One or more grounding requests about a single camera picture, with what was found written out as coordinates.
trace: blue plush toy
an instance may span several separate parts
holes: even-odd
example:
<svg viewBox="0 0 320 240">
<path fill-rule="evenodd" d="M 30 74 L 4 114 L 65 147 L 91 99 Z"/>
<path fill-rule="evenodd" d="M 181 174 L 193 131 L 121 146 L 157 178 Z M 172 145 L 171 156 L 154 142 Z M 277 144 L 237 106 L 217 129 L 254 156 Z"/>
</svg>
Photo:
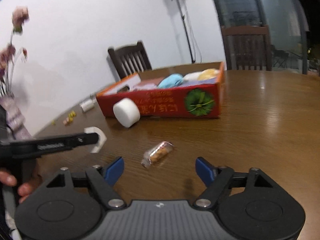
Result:
<svg viewBox="0 0 320 240">
<path fill-rule="evenodd" d="M 161 81 L 161 83 L 158 85 L 158 88 L 164 89 L 164 88 L 173 88 L 177 87 L 182 83 L 183 76 L 180 74 L 172 74 Z"/>
</svg>

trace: fan pole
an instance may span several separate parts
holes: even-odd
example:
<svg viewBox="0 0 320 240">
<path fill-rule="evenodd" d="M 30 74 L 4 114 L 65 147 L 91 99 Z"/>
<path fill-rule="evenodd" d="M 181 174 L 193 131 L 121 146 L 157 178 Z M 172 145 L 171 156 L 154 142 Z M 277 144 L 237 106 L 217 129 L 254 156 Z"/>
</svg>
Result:
<svg viewBox="0 0 320 240">
<path fill-rule="evenodd" d="M 193 58 L 193 55 L 192 55 L 190 39 L 189 39 L 188 30 L 187 30 L 187 26 L 186 26 L 186 22 L 185 22 L 186 17 L 182 13 L 182 9 L 181 9 L 181 5 L 180 5 L 179 0 L 176 0 L 176 1 L 177 1 L 177 5 L 178 5 L 178 8 L 179 8 L 179 11 L 180 11 L 180 15 L 181 15 L 181 19 L 182 19 L 182 22 L 183 22 L 184 30 L 186 32 L 187 40 L 188 40 L 188 46 L 189 46 L 189 51 L 190 51 L 190 56 L 191 56 L 191 62 L 192 62 L 192 64 L 194 64 L 194 63 L 196 63 L 196 61 L 195 61 L 195 59 Z"/>
</svg>

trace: logo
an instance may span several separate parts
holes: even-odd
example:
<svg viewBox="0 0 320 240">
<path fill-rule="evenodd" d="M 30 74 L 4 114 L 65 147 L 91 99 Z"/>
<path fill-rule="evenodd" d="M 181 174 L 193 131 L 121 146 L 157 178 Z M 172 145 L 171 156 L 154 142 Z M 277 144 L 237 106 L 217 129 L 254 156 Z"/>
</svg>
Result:
<svg viewBox="0 0 320 240">
<path fill-rule="evenodd" d="M 55 143 L 55 144 L 46 144 L 46 145 L 38 145 L 37 148 L 38 150 L 48 150 L 48 149 L 55 149 L 55 148 L 60 148 L 64 147 L 63 143 Z"/>
<path fill-rule="evenodd" d="M 164 207 L 165 205 L 163 204 L 163 203 L 161 203 L 161 202 L 159 202 L 159 203 L 157 203 L 156 204 L 156 207 L 157 208 L 162 208 L 162 207 Z"/>
</svg>

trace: clear plastic wrapper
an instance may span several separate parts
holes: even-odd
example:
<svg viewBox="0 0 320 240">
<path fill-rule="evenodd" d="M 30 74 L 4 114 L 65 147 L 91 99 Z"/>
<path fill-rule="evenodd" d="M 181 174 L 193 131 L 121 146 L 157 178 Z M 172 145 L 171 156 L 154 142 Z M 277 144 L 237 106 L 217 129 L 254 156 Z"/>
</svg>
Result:
<svg viewBox="0 0 320 240">
<path fill-rule="evenodd" d="M 163 156 L 166 156 L 173 150 L 173 145 L 169 142 L 159 143 L 156 147 L 144 153 L 141 164 L 149 168 L 153 163 L 159 161 Z"/>
</svg>

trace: green plant graphic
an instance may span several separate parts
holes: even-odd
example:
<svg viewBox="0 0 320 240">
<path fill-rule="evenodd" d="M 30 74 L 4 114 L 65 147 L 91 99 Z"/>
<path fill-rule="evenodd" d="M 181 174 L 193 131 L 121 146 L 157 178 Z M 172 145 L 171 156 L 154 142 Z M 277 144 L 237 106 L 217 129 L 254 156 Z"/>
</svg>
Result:
<svg viewBox="0 0 320 240">
<path fill-rule="evenodd" d="M 195 116 L 204 116 L 209 114 L 215 105 L 212 95 L 199 88 L 191 90 L 184 98 L 184 103 L 188 112 Z"/>
</svg>

